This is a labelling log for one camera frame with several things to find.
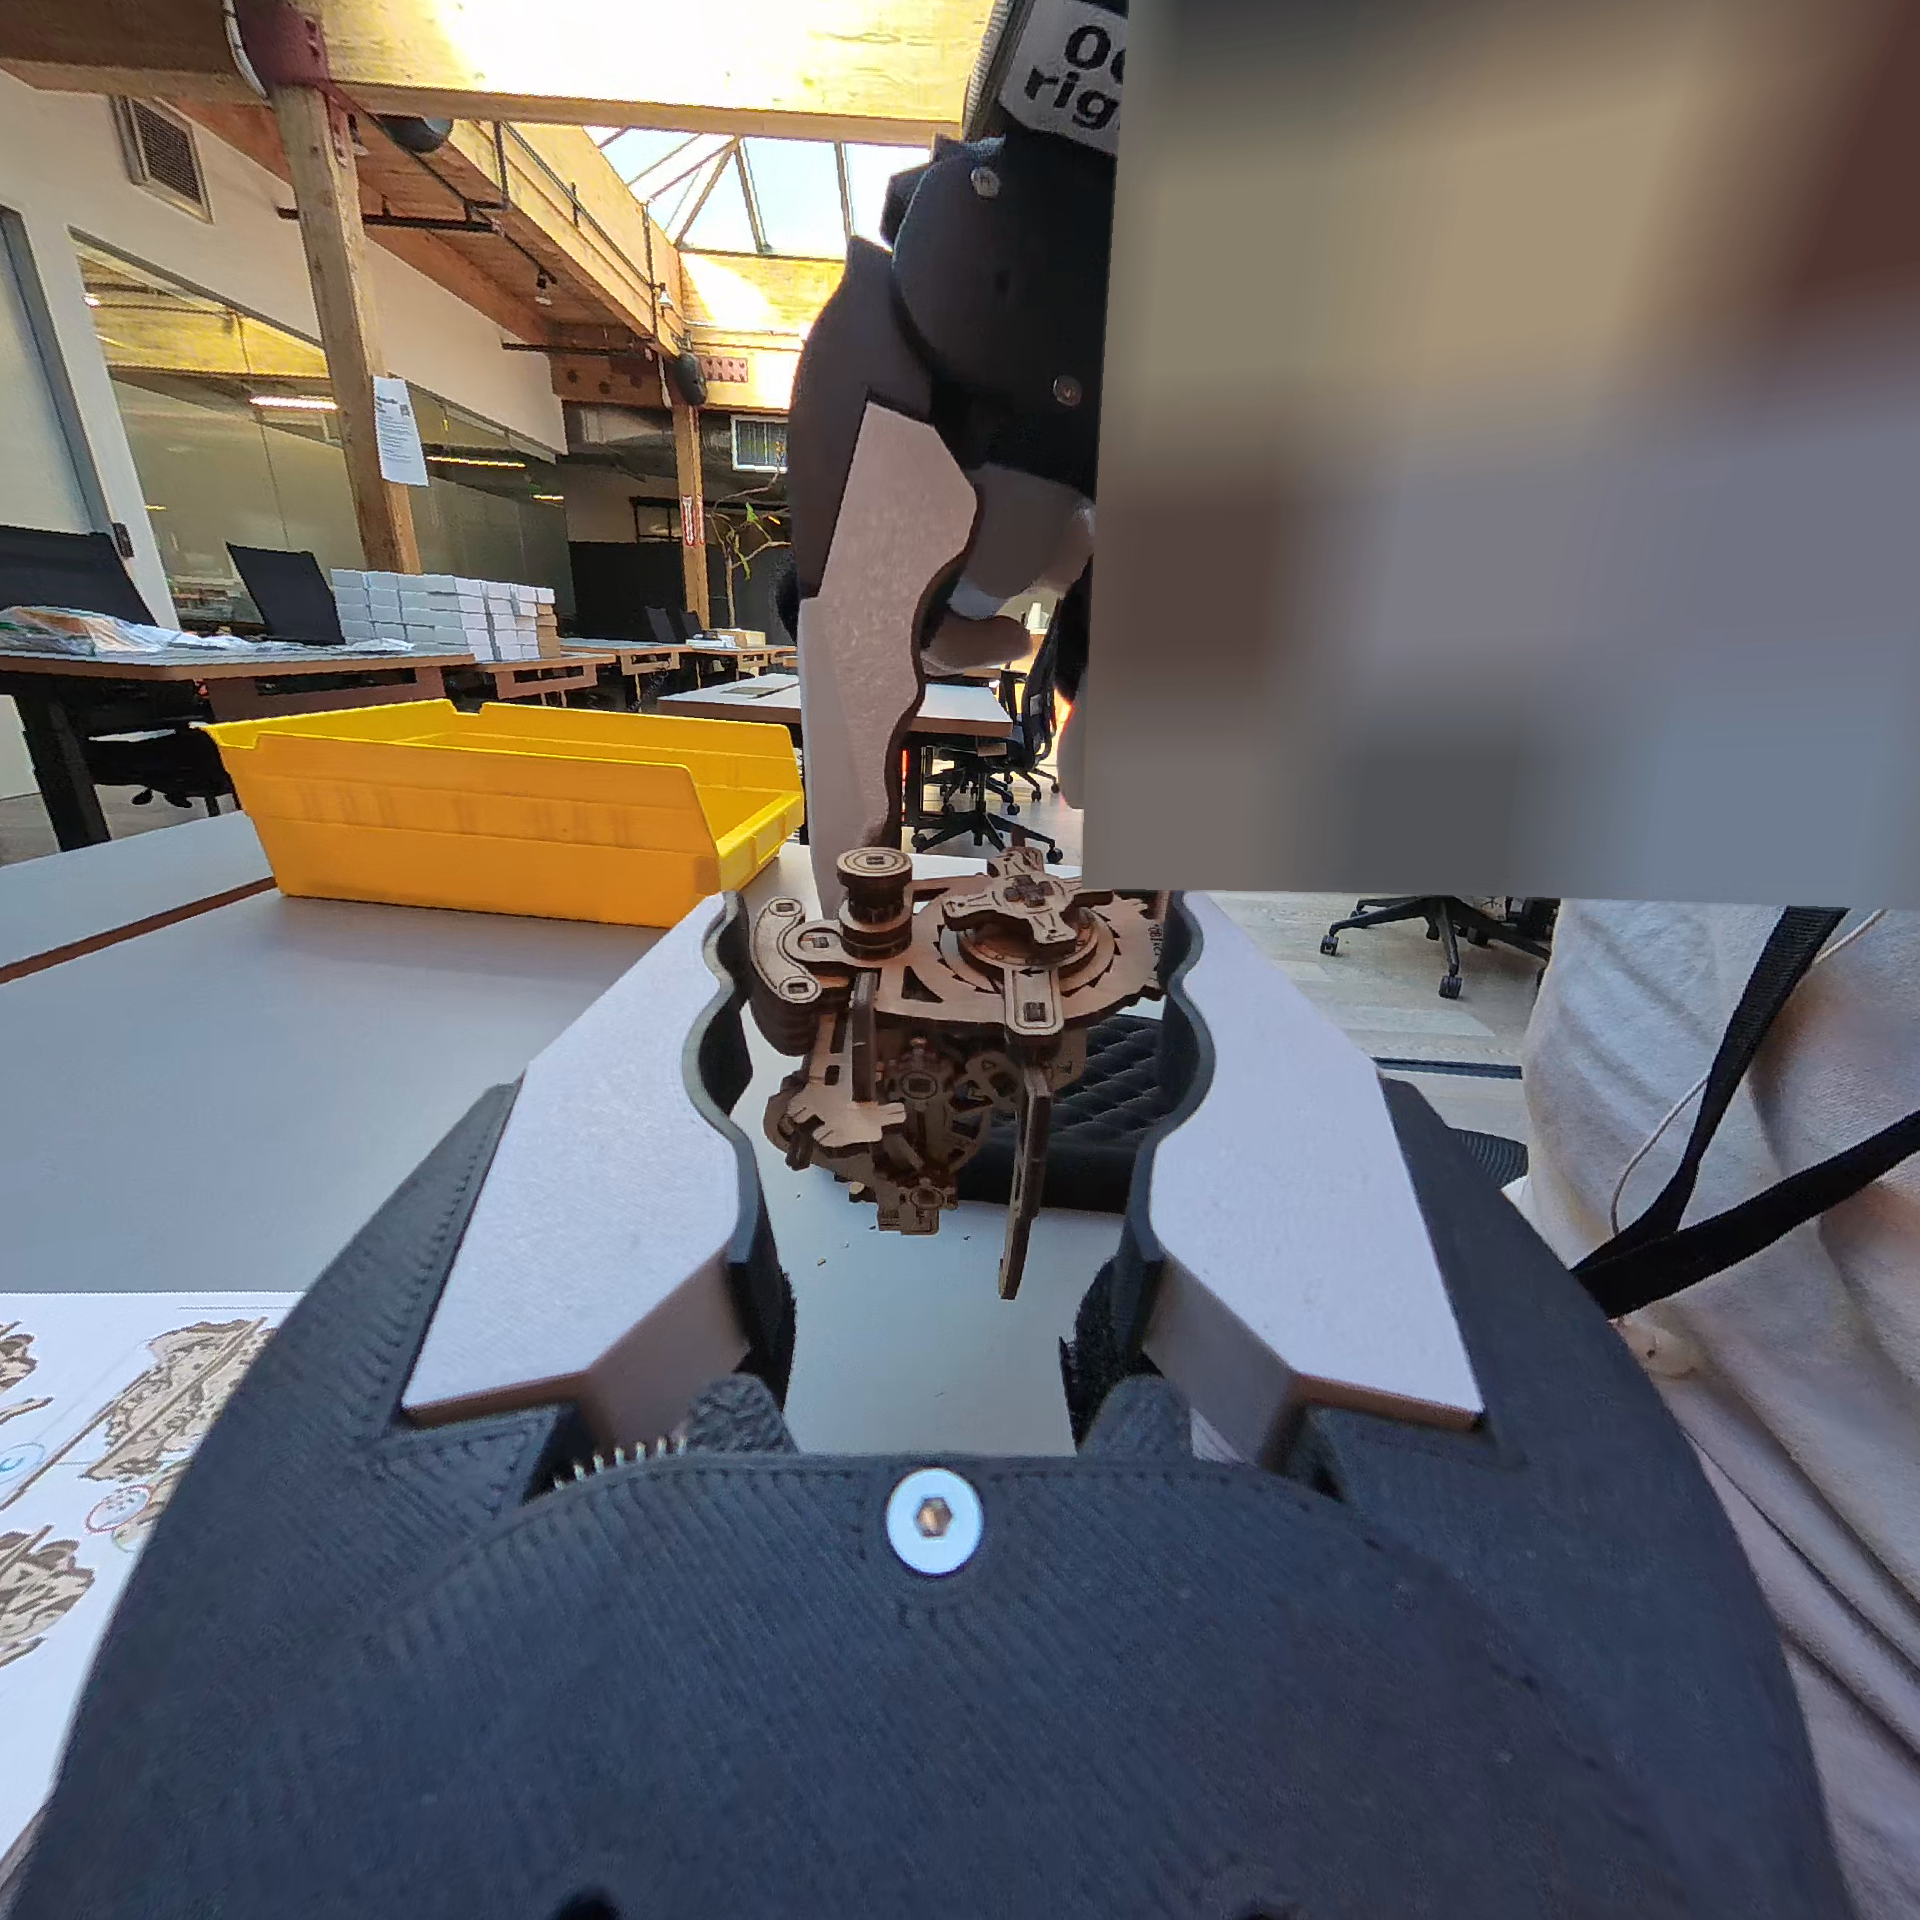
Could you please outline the wooden frame piece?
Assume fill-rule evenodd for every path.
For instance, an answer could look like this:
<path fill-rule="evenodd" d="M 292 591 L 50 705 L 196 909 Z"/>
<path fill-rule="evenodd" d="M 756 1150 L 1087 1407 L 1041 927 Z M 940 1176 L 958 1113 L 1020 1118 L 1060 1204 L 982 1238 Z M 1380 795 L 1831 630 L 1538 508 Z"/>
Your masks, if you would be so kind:
<path fill-rule="evenodd" d="M 1015 1118 L 1015 1172 L 1006 1238 L 998 1256 L 998 1296 L 1010 1303 L 1022 1286 L 1034 1220 L 1041 1211 L 1054 1088 L 1046 1062 L 1022 1040 L 1007 1040 L 1003 1061 L 991 1069 L 996 1108 Z"/>

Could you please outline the black wrist rest pad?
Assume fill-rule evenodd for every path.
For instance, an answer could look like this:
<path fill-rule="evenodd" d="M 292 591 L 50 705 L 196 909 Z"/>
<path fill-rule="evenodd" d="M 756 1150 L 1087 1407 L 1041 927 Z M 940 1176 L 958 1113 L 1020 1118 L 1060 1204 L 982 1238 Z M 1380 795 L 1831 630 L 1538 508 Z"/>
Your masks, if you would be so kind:
<path fill-rule="evenodd" d="M 1382 1075 L 1434 1079 L 1467 1077 L 1517 1083 L 1516 1062 L 1457 1062 L 1375 1056 Z M 1141 1141 L 1170 1113 L 1172 1095 L 1161 1083 L 1161 1021 L 1115 1015 L 1092 1029 L 1087 1069 L 1055 1102 L 1046 1137 L 1043 1204 L 1119 1214 L 1135 1165 Z M 1481 1169 L 1497 1185 L 1514 1184 L 1530 1169 L 1530 1148 L 1516 1136 L 1494 1136 L 1453 1126 Z M 964 1201 L 1002 1204 L 1012 1192 L 1018 1132 L 996 1120 L 974 1158 L 962 1165 L 958 1195 Z"/>

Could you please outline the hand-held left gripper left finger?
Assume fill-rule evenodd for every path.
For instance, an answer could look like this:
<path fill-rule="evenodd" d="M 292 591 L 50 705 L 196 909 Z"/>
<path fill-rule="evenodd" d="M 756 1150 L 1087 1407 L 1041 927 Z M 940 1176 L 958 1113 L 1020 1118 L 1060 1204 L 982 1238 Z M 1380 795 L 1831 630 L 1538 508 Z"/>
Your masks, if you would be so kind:
<path fill-rule="evenodd" d="M 796 1305 L 732 1108 L 753 1079 L 739 896 L 667 931 L 526 1067 L 403 1407 L 567 1400 L 637 1448 L 745 1369 L 785 1397 Z"/>

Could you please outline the yellow plastic bin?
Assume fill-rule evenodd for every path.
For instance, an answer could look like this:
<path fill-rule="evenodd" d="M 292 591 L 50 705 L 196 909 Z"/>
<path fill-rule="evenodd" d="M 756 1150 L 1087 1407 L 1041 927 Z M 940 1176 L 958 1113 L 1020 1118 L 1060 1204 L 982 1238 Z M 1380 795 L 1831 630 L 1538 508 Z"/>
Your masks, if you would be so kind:
<path fill-rule="evenodd" d="M 763 723 L 428 701 L 209 736 L 289 896 L 673 927 L 805 820 Z"/>

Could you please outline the assembly instruction booklet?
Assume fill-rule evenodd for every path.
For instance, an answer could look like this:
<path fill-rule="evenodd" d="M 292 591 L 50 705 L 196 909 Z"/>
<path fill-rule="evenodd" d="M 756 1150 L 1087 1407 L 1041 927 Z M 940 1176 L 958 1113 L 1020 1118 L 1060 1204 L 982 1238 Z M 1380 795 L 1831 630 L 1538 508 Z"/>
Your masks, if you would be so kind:
<path fill-rule="evenodd" d="M 111 1606 L 292 1291 L 3 1299 L 3 1845 L 49 1795 Z"/>

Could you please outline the wall vent grille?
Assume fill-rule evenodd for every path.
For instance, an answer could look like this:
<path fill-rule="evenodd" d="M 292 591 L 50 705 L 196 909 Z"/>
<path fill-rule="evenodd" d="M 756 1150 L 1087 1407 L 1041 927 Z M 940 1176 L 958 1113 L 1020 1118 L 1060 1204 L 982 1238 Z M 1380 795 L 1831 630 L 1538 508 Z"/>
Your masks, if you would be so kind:
<path fill-rule="evenodd" d="M 110 105 L 130 183 L 167 205 L 210 221 L 209 185 L 191 126 L 159 103 L 111 95 Z"/>

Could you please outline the person in white shirt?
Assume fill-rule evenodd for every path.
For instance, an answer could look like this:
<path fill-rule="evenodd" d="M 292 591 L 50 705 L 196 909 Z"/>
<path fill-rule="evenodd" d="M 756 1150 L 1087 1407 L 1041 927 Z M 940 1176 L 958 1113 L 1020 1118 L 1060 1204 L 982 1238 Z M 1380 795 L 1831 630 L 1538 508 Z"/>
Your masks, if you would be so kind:
<path fill-rule="evenodd" d="M 1564 900 L 1527 1029 L 1521 1211 L 1574 1263 L 1675 1172 L 1779 907 Z M 1915 1111 L 1913 911 L 1846 911 L 1709 1141 L 1687 1220 Z M 1621 1323 L 1758 1572 L 1860 1915 L 1917 1908 L 1915 1157 Z"/>

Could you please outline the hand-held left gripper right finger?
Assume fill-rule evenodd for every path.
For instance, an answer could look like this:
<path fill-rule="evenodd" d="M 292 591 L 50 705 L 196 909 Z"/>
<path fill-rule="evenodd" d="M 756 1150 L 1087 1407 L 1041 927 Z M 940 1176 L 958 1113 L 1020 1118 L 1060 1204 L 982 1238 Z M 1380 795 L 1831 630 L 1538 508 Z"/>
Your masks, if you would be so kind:
<path fill-rule="evenodd" d="M 1375 1067 L 1212 896 L 1170 900 L 1161 958 L 1182 1096 L 1066 1349 L 1075 1432 L 1142 1360 L 1268 1470 L 1311 1407 L 1475 1429 L 1481 1388 Z"/>

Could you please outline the wooden gear model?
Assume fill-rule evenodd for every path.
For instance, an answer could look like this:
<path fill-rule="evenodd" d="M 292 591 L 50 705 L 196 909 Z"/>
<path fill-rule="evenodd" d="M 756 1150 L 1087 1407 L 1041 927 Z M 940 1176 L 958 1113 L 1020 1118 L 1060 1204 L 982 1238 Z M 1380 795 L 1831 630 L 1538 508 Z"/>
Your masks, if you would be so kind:
<path fill-rule="evenodd" d="M 1036 1049 L 1055 1096 L 1087 1065 L 1092 1021 L 1161 995 L 1167 896 L 1081 886 L 1036 847 L 954 880 L 854 847 L 837 873 L 834 916 L 778 899 L 753 927 L 759 1031 L 802 1056 L 763 1128 L 790 1167 L 871 1198 L 882 1229 L 930 1233 L 991 1118 L 1012 1118 L 991 1088 L 1006 1043 Z"/>

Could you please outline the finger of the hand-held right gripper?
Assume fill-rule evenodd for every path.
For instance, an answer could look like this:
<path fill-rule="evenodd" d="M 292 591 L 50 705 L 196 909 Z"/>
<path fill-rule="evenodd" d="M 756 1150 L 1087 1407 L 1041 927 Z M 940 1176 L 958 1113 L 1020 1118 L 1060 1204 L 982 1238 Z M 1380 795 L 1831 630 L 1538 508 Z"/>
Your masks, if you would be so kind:
<path fill-rule="evenodd" d="M 898 847 L 898 758 L 923 696 L 921 612 L 974 520 L 977 493 L 940 432 L 869 401 L 823 585 L 799 603 L 807 841 L 828 916 L 845 899 L 844 852 Z"/>
<path fill-rule="evenodd" d="M 1002 464 L 967 478 L 977 528 L 929 624 L 921 662 L 930 677 L 1023 659 L 1034 643 L 1023 605 L 1038 591 L 1066 593 L 1092 555 L 1095 505 L 1075 487 Z"/>

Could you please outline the stack of white boxes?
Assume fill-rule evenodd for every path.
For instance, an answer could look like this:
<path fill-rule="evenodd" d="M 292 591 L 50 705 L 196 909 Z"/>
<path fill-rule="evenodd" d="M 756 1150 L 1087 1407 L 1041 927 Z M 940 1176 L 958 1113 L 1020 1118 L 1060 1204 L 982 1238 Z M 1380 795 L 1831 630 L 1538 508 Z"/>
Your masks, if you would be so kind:
<path fill-rule="evenodd" d="M 556 591 L 545 585 L 348 567 L 335 567 L 330 585 L 353 644 L 467 648 L 478 660 L 559 654 Z"/>

